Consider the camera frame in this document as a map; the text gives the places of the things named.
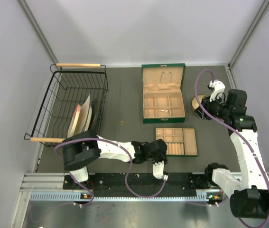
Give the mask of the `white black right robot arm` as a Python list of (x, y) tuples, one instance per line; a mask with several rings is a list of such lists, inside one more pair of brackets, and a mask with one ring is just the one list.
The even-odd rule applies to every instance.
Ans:
[(202, 119), (213, 119), (228, 128), (241, 180), (233, 177), (225, 166), (216, 164), (204, 175), (204, 183), (209, 188), (218, 185), (224, 191), (236, 218), (269, 219), (269, 178), (262, 163), (255, 120), (246, 115), (247, 93), (231, 89), (225, 95), (226, 100), (221, 99), (223, 95), (223, 92), (196, 95), (193, 99), (198, 105), (195, 112)]

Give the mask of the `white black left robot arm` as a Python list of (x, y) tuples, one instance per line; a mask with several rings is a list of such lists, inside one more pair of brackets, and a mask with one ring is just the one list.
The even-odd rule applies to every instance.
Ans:
[(79, 188), (86, 188), (90, 183), (88, 164), (97, 159), (114, 159), (125, 163), (142, 164), (152, 162), (152, 173), (156, 179), (167, 180), (164, 173), (167, 163), (167, 145), (162, 140), (152, 142), (117, 142), (104, 139), (93, 130), (71, 136), (55, 147), (55, 152), (62, 149), (64, 170), (74, 177)]

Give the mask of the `green jewelry tray insert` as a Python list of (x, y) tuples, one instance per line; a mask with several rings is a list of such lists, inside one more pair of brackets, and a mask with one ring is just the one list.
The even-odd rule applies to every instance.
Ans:
[(167, 145), (167, 156), (198, 156), (194, 128), (156, 128), (156, 140), (162, 139)]

